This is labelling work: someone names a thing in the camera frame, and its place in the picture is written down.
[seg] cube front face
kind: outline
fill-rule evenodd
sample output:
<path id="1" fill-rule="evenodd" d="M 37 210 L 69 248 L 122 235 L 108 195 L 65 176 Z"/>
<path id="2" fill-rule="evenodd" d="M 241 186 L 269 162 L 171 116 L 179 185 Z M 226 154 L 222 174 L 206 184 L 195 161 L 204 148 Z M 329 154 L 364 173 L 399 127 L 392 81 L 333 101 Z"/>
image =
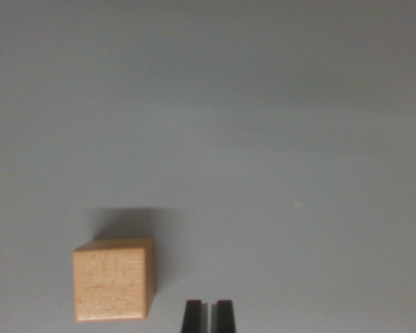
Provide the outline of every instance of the cube front face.
<path id="1" fill-rule="evenodd" d="M 143 319 L 155 293 L 152 239 L 91 241 L 73 252 L 77 321 Z"/>

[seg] wood grain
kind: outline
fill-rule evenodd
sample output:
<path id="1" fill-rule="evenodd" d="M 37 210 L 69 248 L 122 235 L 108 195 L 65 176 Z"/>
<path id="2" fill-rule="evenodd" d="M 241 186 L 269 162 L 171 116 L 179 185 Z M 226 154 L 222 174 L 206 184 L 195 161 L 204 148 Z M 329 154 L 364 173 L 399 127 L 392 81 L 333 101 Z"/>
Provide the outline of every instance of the wood grain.
<path id="1" fill-rule="evenodd" d="M 77 321 L 147 317 L 155 295 L 152 238 L 91 241 L 72 257 Z"/>

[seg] wooden block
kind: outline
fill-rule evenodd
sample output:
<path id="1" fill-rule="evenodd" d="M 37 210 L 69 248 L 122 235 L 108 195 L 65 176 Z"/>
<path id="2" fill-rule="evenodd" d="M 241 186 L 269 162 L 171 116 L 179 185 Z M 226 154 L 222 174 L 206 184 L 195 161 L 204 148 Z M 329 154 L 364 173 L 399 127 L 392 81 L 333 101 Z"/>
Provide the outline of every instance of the wooden block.
<path id="1" fill-rule="evenodd" d="M 155 295 L 152 238 L 90 241 L 72 260 L 76 321 L 147 317 Z"/>

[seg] gray surface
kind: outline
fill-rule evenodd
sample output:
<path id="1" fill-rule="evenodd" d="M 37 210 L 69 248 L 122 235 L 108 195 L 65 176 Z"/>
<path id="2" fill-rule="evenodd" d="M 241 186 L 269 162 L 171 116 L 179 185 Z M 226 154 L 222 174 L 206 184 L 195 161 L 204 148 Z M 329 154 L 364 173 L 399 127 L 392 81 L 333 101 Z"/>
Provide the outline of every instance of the gray surface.
<path id="1" fill-rule="evenodd" d="M 153 234 L 147 321 L 71 252 Z M 0 332 L 416 333 L 416 2 L 0 1 Z"/>

